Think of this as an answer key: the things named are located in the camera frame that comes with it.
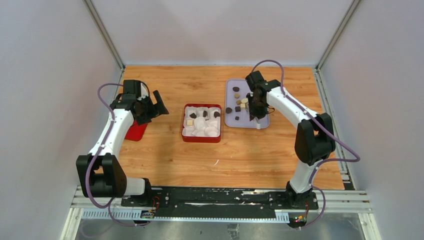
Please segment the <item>steel tongs with grey handle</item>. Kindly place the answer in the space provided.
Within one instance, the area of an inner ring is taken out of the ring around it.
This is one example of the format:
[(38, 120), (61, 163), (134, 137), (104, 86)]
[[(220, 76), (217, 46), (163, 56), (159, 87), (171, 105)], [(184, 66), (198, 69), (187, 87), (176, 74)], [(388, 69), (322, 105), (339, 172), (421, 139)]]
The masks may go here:
[(254, 119), (253, 119), (253, 121), (254, 121), (254, 123), (255, 123), (255, 128), (256, 129), (258, 129), (258, 130), (260, 130), (262, 127), (261, 127), (261, 122), (260, 122), (260, 120), (257, 118), (257, 117), (255, 117)]

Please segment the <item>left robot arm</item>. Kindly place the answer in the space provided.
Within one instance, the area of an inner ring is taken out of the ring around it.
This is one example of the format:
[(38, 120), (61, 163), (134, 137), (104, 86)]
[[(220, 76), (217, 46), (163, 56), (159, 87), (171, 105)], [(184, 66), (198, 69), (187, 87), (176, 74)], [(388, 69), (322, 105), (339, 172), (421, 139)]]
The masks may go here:
[(133, 197), (140, 206), (149, 206), (153, 191), (147, 178), (126, 176), (119, 163), (119, 153), (128, 130), (132, 125), (148, 124), (152, 119), (169, 114), (158, 90), (150, 91), (140, 80), (124, 80), (120, 93), (111, 103), (101, 96), (101, 85), (97, 97), (108, 110), (108, 119), (96, 144), (85, 155), (76, 159), (76, 169), (83, 195), (98, 208), (96, 198)]

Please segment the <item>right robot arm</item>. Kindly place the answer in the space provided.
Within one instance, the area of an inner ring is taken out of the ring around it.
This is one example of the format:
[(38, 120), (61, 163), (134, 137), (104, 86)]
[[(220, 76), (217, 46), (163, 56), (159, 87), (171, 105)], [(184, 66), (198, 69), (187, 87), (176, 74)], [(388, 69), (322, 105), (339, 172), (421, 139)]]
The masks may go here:
[(295, 127), (294, 151), (298, 163), (292, 178), (286, 184), (284, 200), (292, 209), (298, 209), (312, 194), (314, 171), (335, 150), (332, 118), (317, 113), (294, 98), (274, 79), (266, 81), (259, 71), (245, 78), (250, 92), (246, 95), (250, 121), (259, 122), (272, 107)]

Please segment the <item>lavender plastic tray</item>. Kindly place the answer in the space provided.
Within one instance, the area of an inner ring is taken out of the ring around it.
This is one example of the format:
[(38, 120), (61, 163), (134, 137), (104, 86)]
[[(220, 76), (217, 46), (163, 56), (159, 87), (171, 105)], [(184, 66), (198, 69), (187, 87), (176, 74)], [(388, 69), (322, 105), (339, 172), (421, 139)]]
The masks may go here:
[[(239, 91), (234, 92), (233, 87), (239, 87)], [(228, 127), (256, 129), (254, 121), (250, 120), (248, 104), (246, 104), (246, 109), (241, 108), (240, 112), (235, 111), (235, 107), (240, 107), (240, 105), (236, 104), (236, 101), (241, 101), (250, 92), (250, 88), (245, 79), (232, 78), (226, 81), (225, 107), (223, 111), (225, 113), (224, 122)], [(232, 112), (226, 114), (226, 108), (232, 108)]]

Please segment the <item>red box lid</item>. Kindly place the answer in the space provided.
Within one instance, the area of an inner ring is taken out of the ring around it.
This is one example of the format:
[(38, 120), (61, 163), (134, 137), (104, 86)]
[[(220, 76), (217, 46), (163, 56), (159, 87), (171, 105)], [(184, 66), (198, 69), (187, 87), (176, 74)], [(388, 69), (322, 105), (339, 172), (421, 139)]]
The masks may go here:
[(129, 141), (138, 142), (142, 139), (148, 124), (138, 124), (136, 120), (134, 120), (133, 124), (128, 129), (124, 139)]

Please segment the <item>red box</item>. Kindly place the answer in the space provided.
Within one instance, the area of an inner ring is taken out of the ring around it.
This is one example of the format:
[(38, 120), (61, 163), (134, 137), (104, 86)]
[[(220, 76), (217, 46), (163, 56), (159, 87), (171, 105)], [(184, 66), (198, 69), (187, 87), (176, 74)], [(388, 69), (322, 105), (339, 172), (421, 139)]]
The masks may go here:
[(219, 143), (222, 116), (222, 108), (218, 104), (186, 104), (181, 123), (182, 140), (187, 143)]

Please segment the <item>white paper liner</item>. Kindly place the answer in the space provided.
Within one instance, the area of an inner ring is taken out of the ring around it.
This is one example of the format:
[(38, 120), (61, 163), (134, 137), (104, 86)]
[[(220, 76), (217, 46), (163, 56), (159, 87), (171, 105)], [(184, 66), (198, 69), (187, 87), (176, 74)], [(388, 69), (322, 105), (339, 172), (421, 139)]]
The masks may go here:
[[(203, 111), (207, 111), (208, 116), (203, 117)], [(214, 112), (220, 112), (220, 117), (214, 118)], [(191, 118), (190, 114), (195, 113), (196, 118)], [(193, 125), (187, 125), (187, 120), (193, 120)], [(212, 106), (186, 106), (181, 134), (183, 137), (194, 138), (218, 138), (221, 136), (221, 108)]]

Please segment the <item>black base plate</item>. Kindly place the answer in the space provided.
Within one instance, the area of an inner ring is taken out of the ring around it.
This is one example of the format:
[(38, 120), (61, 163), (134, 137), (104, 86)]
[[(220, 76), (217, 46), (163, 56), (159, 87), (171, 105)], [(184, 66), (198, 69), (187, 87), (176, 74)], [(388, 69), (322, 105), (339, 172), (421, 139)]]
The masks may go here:
[(212, 219), (271, 219), (277, 210), (300, 214), (317, 210), (316, 194), (294, 202), (284, 190), (253, 188), (156, 187), (150, 200), (131, 196), (121, 200), (123, 207), (146, 207), (157, 217)]

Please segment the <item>aluminium frame rail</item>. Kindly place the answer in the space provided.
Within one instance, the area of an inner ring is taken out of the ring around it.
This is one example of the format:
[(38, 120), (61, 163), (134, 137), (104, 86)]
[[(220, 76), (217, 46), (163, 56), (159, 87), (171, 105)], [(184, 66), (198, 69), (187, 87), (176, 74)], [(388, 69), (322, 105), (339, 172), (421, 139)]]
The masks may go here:
[(372, 212), (367, 194), (360, 190), (314, 190), (297, 207), (285, 203), (283, 196), (278, 189), (157, 186), (146, 204), (133, 197), (101, 197), (96, 207), (78, 187), (70, 209), (83, 219), (228, 223), (299, 223), (314, 213)]

